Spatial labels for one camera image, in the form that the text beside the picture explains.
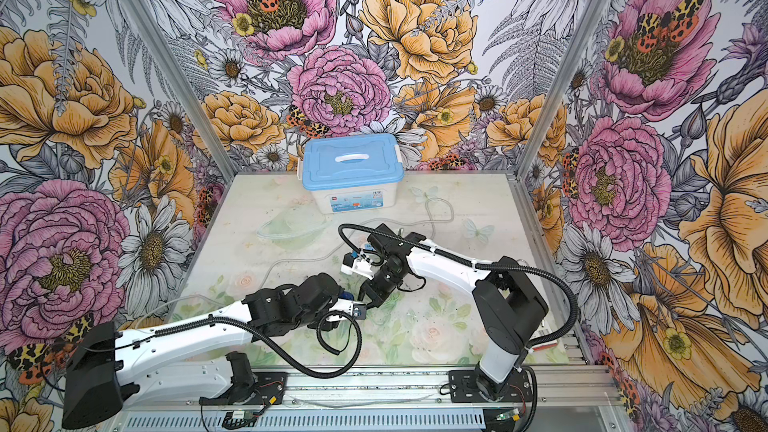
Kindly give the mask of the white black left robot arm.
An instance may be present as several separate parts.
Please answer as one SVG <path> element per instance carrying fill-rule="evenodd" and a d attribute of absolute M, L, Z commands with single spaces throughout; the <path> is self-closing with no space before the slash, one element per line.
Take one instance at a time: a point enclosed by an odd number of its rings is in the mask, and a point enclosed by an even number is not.
<path fill-rule="evenodd" d="M 354 299 L 330 275 L 320 273 L 299 285 L 261 289 L 207 314 L 163 326 L 120 331 L 111 323 L 91 329 L 66 365 L 62 425 L 66 429 L 95 426 L 120 412 L 132 398 L 145 398 L 149 389 L 140 378 L 205 352 L 261 343 L 296 371 L 315 379 L 333 379 L 357 362 L 357 346 L 349 361 L 333 372 L 320 372 L 300 363 L 277 338 L 306 326 L 328 353 L 340 350 L 322 334 L 346 321 L 356 336 L 367 307 Z"/>

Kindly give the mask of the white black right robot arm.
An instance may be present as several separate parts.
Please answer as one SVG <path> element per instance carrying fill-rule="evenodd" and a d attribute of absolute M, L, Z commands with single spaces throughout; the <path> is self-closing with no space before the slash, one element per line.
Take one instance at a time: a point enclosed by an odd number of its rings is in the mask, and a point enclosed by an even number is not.
<path fill-rule="evenodd" d="M 383 305 L 403 289 L 407 276 L 437 281 L 472 297 L 489 343 L 471 389 L 488 402 L 502 400 L 548 314 L 546 301 L 519 264 L 509 257 L 496 262 L 462 257 L 419 234 L 397 236 L 386 225 L 371 230 L 367 244 L 345 261 L 356 274 L 372 273 L 358 294 L 367 307 Z"/>

